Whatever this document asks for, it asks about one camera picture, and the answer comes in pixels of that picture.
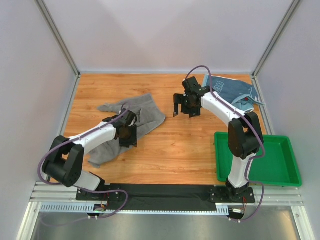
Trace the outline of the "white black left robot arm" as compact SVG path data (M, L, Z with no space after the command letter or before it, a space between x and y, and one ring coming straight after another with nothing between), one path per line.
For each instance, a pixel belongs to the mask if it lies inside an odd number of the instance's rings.
M83 170L84 156L106 142L118 140L124 148L136 147L138 143L138 117L128 109L119 115L103 119L95 127L72 137L57 136L48 153L41 159L37 173L42 173L56 182L42 181L48 185L77 187L91 194L104 194L105 181Z

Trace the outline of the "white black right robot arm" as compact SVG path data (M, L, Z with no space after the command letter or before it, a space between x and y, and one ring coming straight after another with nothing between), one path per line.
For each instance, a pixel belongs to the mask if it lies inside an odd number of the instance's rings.
M190 118L197 117L201 115L201 109L206 109L228 127L228 148L232 153L232 165L225 182L224 195L231 201L242 199L249 191L252 161L259 150L264 148L258 115L234 107L210 86L201 86L195 77L184 79L182 86L184 93L173 95L173 116L183 113Z

